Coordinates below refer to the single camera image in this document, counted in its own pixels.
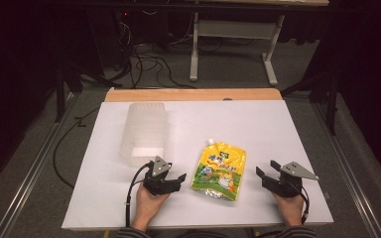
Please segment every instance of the cartoon graphic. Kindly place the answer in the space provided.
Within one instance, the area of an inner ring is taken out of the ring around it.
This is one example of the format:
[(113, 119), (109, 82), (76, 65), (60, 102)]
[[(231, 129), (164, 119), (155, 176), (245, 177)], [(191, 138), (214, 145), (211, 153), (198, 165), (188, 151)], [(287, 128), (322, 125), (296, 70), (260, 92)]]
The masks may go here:
[(222, 187), (234, 191), (234, 181), (233, 181), (233, 172), (227, 172), (225, 174), (219, 173), (218, 174), (219, 181), (218, 184), (220, 184)]
[(214, 169), (210, 166), (203, 166), (200, 173), (203, 175), (205, 179), (211, 178), (212, 174), (214, 173)]

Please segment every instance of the white table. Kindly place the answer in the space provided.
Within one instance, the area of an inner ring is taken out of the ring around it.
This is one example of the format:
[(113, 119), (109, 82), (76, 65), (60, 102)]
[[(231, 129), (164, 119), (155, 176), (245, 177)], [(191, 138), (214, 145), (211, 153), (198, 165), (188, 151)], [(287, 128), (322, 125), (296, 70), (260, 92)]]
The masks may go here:
[[(189, 96), (201, 90), (173, 92)], [(223, 91), (206, 90), (219, 94)], [(250, 95), (256, 97), (253, 93), (262, 91), (259, 89), (237, 91), (242, 92), (241, 96), (245, 100), (181, 101), (178, 98), (178, 101), (164, 101), (170, 123), (164, 159), (173, 163), (167, 179), (176, 179), (184, 173), (188, 177), (182, 183), (181, 191), (170, 196), (150, 227), (253, 227), (283, 222), (275, 199), (261, 186), (255, 168), (259, 167), (267, 175), (277, 177), (278, 173), (269, 166), (271, 160), (282, 165), (296, 161), (311, 172), (314, 171), (285, 101), (246, 99)], [(159, 90), (156, 94), (163, 92), (169, 91)], [(64, 229), (107, 230), (125, 226), (124, 203), (137, 169), (131, 168), (120, 157), (119, 147), (131, 103), (102, 103), (63, 222)], [(209, 138), (238, 146), (247, 152), (237, 201), (216, 200), (191, 189), (191, 179), (200, 153)], [(143, 178), (144, 173), (141, 172), (139, 178)], [(318, 182), (304, 179), (304, 186), (311, 199), (307, 223), (332, 222)], [(132, 192), (132, 201), (136, 188)], [(134, 213), (135, 205), (132, 204), (131, 218)]]

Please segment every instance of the sleeve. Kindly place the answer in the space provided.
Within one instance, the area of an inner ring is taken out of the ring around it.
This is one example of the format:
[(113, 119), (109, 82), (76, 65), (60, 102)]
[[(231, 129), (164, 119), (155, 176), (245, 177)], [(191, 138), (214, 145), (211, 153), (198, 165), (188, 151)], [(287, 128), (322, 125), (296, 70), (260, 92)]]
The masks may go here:
[(131, 227), (122, 227), (117, 231), (116, 238), (151, 238), (151, 237), (140, 230), (137, 230)]
[(293, 226), (282, 231), (276, 238), (317, 238), (317, 234), (305, 226)]

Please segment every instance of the human hand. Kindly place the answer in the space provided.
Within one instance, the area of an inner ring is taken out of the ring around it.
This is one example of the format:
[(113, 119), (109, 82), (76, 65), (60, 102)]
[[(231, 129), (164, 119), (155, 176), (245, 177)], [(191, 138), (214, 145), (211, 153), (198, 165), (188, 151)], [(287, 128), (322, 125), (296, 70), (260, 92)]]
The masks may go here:
[(155, 196), (144, 188), (141, 182), (136, 196), (136, 214), (132, 227), (145, 232), (151, 220), (157, 215), (164, 201), (170, 194)]
[(302, 225), (302, 210), (304, 200), (300, 195), (291, 198), (281, 197), (272, 192), (278, 203), (278, 209), (287, 226)]

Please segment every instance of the wrist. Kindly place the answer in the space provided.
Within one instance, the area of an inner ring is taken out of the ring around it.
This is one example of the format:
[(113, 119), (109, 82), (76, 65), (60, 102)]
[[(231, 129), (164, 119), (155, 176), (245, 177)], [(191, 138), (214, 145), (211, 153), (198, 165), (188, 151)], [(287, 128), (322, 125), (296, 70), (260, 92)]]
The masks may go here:
[(131, 224), (131, 227), (142, 232), (146, 232), (151, 219), (145, 217), (135, 217)]
[(287, 226), (301, 226), (302, 225), (302, 218), (300, 219), (288, 219), (286, 220)]

